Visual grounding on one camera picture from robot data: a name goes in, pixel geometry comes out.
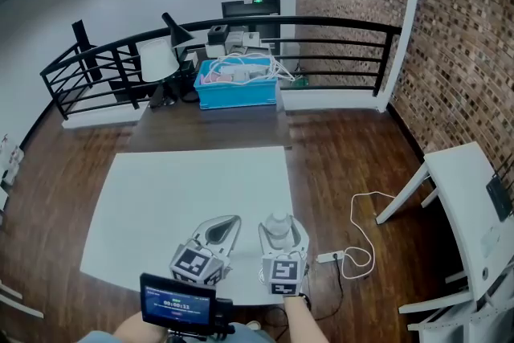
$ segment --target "wrist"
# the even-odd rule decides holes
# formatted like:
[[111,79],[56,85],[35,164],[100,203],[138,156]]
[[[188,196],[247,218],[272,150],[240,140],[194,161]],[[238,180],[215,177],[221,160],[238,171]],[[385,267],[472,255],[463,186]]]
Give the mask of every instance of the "wrist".
[[297,306],[298,304],[303,304],[304,298],[301,296],[285,296],[284,297],[284,307],[290,308]]

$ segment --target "power cord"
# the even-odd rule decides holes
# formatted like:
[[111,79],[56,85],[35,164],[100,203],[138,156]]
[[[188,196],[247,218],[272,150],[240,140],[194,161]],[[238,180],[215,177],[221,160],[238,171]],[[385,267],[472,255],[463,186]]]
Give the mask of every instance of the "power cord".
[[[366,249],[363,249],[361,247],[355,247],[355,246],[349,246],[349,247],[346,247],[344,250],[343,250],[343,258],[341,259],[341,275],[347,279],[347,280],[354,280],[354,279],[359,279],[361,277],[365,277],[367,276],[369,273],[371,273],[373,271],[373,269],[375,268],[375,247],[373,246],[373,244],[371,243],[371,240],[369,240],[369,237],[366,235],[366,233],[362,230],[362,228],[356,224],[354,221],[353,221],[353,200],[356,198],[356,197],[359,197],[359,196],[369,196],[371,194],[381,194],[382,196],[386,196],[388,198],[394,198],[394,196],[391,196],[390,194],[385,194],[385,193],[382,193],[382,192],[379,192],[379,191],[374,191],[374,192],[369,192],[369,193],[357,193],[357,194],[354,194],[352,196],[352,201],[350,203],[350,222],[357,228],[361,231],[361,233],[364,235],[365,239],[368,241],[369,245],[371,246],[371,250],[373,251],[373,254],[371,255]],[[363,264],[359,264],[355,261],[355,259],[352,257],[352,255],[349,254],[349,251],[350,250],[357,250],[357,251],[362,251],[364,253],[366,253],[368,255],[368,261],[363,263]],[[366,272],[366,273],[362,273],[360,275],[357,275],[357,276],[347,276],[345,274],[345,258],[348,257],[350,260],[352,260],[353,264],[355,264],[357,267],[366,267],[368,266],[370,263],[371,263],[371,268]]]
[[[231,65],[241,65],[246,64],[244,59],[269,59],[270,63],[269,65],[259,65],[262,67],[267,68],[267,74],[262,76],[256,76],[254,78],[251,78],[244,82],[235,82],[235,81],[212,81],[212,74],[216,72],[216,69],[218,69],[221,66],[231,66]],[[210,63],[209,66],[209,72],[205,76],[205,81],[208,81],[208,84],[236,84],[238,86],[244,86],[245,84],[249,84],[250,82],[253,82],[254,80],[259,79],[273,79],[273,78],[279,78],[279,79],[286,79],[291,82],[294,82],[296,80],[296,77],[293,76],[286,68],[285,66],[279,62],[277,59],[275,59],[275,56],[273,56],[270,52],[269,55],[265,55],[264,53],[249,53],[248,55],[242,55],[239,52],[230,53],[227,56],[220,56],[216,60]]]
[[[394,196],[391,196],[390,194],[385,194],[385,193],[382,193],[382,192],[379,192],[379,191],[376,191],[376,190],[373,191],[373,192],[368,192],[368,193],[357,193],[357,194],[354,194],[352,196],[352,200],[350,202],[350,222],[357,229],[359,229],[359,231],[361,231],[361,233],[364,235],[365,239],[368,241],[369,245],[371,246],[371,250],[372,250],[373,254],[370,254],[366,249],[363,249],[361,247],[355,247],[355,246],[346,247],[343,250],[343,257],[341,259],[341,269],[339,268],[337,253],[334,253],[332,255],[332,257],[334,258],[333,261],[334,261],[334,263],[336,265],[336,269],[337,269],[337,283],[339,284],[339,290],[341,291],[341,298],[339,299],[339,304],[337,305],[336,310],[334,310],[332,313],[328,314],[327,316],[315,318],[314,319],[315,321],[323,321],[323,320],[328,319],[329,317],[335,316],[339,312],[339,310],[341,309],[341,305],[343,304],[343,299],[344,299],[344,292],[343,292],[343,285],[341,283],[341,277],[344,277],[347,280],[359,279],[361,277],[367,276],[375,268],[375,247],[371,243],[371,240],[369,240],[369,237],[367,236],[367,234],[362,230],[362,228],[353,221],[353,201],[357,197],[369,196],[371,194],[381,194],[382,196],[386,196],[387,198],[394,198]],[[355,259],[349,254],[349,251],[351,251],[351,250],[362,251],[362,252],[366,253],[367,256],[368,256],[368,261],[365,262],[365,263],[357,263],[355,261]],[[366,266],[369,266],[369,264],[371,263],[371,268],[366,273],[362,273],[362,274],[357,275],[357,276],[347,276],[345,274],[345,257],[347,257],[347,256],[350,258],[350,260],[352,260],[353,264],[355,264],[357,267],[366,267]],[[306,295],[304,295],[304,299],[306,300],[306,303],[307,303],[309,311],[312,310],[312,306],[310,304],[310,299]],[[271,327],[285,327],[285,329],[282,331],[282,333],[275,339],[275,341],[278,341],[283,336],[283,334],[286,333],[286,331],[289,329],[289,324],[287,323],[285,325],[274,325],[274,324],[266,321],[266,315],[269,312],[271,312],[272,310],[280,310],[286,316],[286,318],[288,317],[288,315],[287,315],[287,313],[286,313],[286,311],[284,309],[282,309],[282,308],[280,308],[278,306],[274,306],[274,307],[268,309],[266,311],[266,313],[264,314],[264,320],[263,320],[264,324],[269,325]]]
[[334,263],[337,269],[337,283],[339,284],[339,290],[341,291],[341,298],[339,299],[339,304],[337,305],[337,309],[334,312],[328,314],[327,316],[318,317],[317,319],[314,319],[315,321],[324,321],[329,317],[335,316],[337,312],[339,312],[339,310],[341,309],[341,305],[343,304],[343,299],[345,297],[345,294],[343,292],[343,285],[341,284],[341,271],[339,270],[339,264],[337,264],[337,253],[334,253],[332,256],[334,258]]

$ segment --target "person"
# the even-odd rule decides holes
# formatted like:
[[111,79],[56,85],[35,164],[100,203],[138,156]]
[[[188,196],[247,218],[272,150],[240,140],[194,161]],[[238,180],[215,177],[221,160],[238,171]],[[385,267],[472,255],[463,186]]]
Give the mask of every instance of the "person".
[[[284,298],[292,343],[328,343],[302,297]],[[225,343],[270,343],[273,339],[262,330],[253,330],[240,323],[231,323],[235,333],[226,337]],[[166,329],[143,321],[141,312],[124,321],[113,335],[90,332],[79,343],[162,343]]]

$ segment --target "wooden floor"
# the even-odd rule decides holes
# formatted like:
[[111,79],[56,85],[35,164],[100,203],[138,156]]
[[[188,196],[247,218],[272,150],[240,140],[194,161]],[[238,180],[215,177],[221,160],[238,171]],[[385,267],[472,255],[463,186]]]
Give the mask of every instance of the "wooden floor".
[[[51,112],[26,147],[0,229],[0,280],[20,291],[25,304],[45,313],[40,320],[0,304],[0,329],[26,343],[77,341],[92,329],[112,332],[139,310],[135,292],[79,271],[109,166],[116,153],[128,150],[135,127],[64,131],[61,121]],[[316,255],[350,245],[367,247],[349,222],[352,195],[373,190],[396,194],[419,162],[387,113],[293,112],[288,124],[295,215],[311,238],[307,293],[314,315],[321,317],[337,307],[340,295],[335,267],[315,263]],[[377,265],[365,279],[342,280],[341,310],[319,322],[330,341],[417,341],[406,331],[414,318],[399,316],[398,306],[441,296],[444,276],[461,268],[441,207],[424,210],[419,205],[429,193],[427,182],[402,213],[381,226],[374,218],[387,198],[356,202],[354,218],[375,245]],[[265,308],[237,308],[235,317],[263,322],[264,313]],[[272,312],[267,321],[284,319]],[[266,327],[275,337],[283,329]],[[288,340],[288,333],[280,339]]]

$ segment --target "white baseboard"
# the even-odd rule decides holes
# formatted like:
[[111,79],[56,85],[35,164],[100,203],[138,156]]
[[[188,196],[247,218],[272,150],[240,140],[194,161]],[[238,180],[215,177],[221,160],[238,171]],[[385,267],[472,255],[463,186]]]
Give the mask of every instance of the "white baseboard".
[[373,108],[378,99],[369,90],[283,90],[286,110]]
[[99,108],[90,112],[75,113],[63,122],[63,128],[77,129],[88,126],[138,122],[148,104],[149,102],[141,102],[138,109],[134,109],[132,104],[122,104],[111,108]]

